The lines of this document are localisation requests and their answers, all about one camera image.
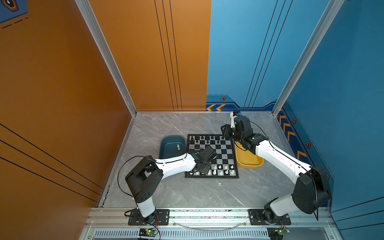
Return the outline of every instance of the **gray marble surface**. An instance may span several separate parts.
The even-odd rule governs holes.
[[[293,154],[271,113],[243,113],[263,128],[270,140]],[[161,140],[169,135],[221,134],[220,126],[230,124],[228,113],[139,113],[134,119],[118,168],[135,155],[159,157]],[[261,133],[252,126],[255,133]],[[129,161],[121,170],[122,189],[130,193],[124,177],[141,160]],[[257,169],[238,168],[239,179],[185,178],[179,173],[162,180],[152,198],[156,207],[263,207],[276,197],[292,193],[294,184],[267,161]],[[132,197],[113,178],[103,207],[135,207]]]

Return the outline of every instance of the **blue tray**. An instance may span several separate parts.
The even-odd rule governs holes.
[[[159,159],[177,157],[185,153],[185,139],[182,136],[168,136],[161,140]]]

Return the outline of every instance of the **black mounting plate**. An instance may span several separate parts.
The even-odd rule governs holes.
[[[156,209],[156,216],[159,217],[159,225],[165,226],[168,225],[169,221],[169,209]],[[157,224],[157,219],[152,223],[153,225]],[[147,225],[141,217],[141,213],[138,209],[132,209],[131,215],[129,216],[128,225],[130,226],[142,226]]]
[[[248,209],[248,217],[251,222],[251,225],[280,225],[279,222],[276,224],[266,223],[263,211],[264,209]],[[284,225],[291,225],[291,219],[289,218],[288,214],[282,216],[281,221]]]

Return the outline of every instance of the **chessboard border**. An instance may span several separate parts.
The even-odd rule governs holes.
[[[188,134],[187,136],[187,152],[189,151],[189,137],[190,136],[196,136],[196,135],[199,135],[199,136],[220,136],[222,137],[223,135],[222,134],[199,134],[199,133],[195,133],[195,134]],[[233,164],[235,165],[235,171],[236,171],[236,176],[209,176],[209,175],[199,175],[199,176],[196,176],[196,175],[189,175],[188,173],[189,172],[185,172],[185,178],[222,178],[222,179],[238,179],[239,178],[239,172],[238,172],[238,169],[237,169],[237,160],[236,160],[236,153],[235,153],[235,143],[233,141],[233,139],[230,139],[231,140],[231,146],[232,146],[232,155],[233,155]]]

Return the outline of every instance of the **chessboard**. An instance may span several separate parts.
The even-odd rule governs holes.
[[[208,146],[217,154],[208,174],[185,172],[185,177],[239,178],[232,139],[225,139],[221,134],[188,134],[187,149],[205,149]]]

